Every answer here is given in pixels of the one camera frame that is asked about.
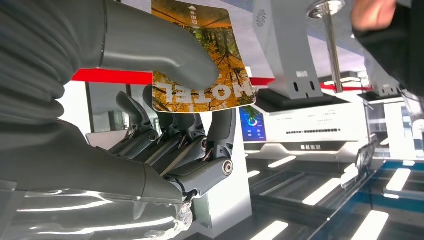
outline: white wall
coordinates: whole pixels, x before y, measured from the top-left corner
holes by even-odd
[[[59,119],[77,126],[84,137],[86,134],[91,133],[85,82],[70,81],[65,85],[64,96],[57,101],[65,109],[64,114]]]

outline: chrome pole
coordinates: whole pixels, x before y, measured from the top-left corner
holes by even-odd
[[[311,19],[323,19],[327,37],[327,48],[331,62],[332,80],[335,92],[342,93],[343,85],[340,76],[339,57],[337,55],[336,37],[333,28],[332,15],[338,13],[345,6],[343,0],[320,0],[314,3],[307,16]]]

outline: white panel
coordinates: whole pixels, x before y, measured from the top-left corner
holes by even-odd
[[[77,126],[85,137],[86,134],[91,133],[86,83],[70,81],[64,87],[64,96],[57,100],[65,109],[59,119]]]
[[[268,142],[366,141],[364,106],[345,103],[272,113],[264,116]],[[287,132],[337,129],[336,132]]]

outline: metal pole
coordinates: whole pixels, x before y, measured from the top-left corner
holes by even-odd
[[[325,31],[327,33],[327,48],[331,61],[332,80],[335,85],[335,92],[342,93],[343,85],[340,77],[339,57],[337,55],[336,37],[333,29],[332,15],[328,3],[322,6],[322,19],[324,20]]]

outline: cable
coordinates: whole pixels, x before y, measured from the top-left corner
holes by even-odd
[[[402,95],[404,98],[418,102],[420,104],[424,104],[424,102],[420,99],[420,97],[417,97],[418,99],[413,99],[413,98],[407,96],[400,88],[398,88],[397,90],[399,90],[400,95]]]

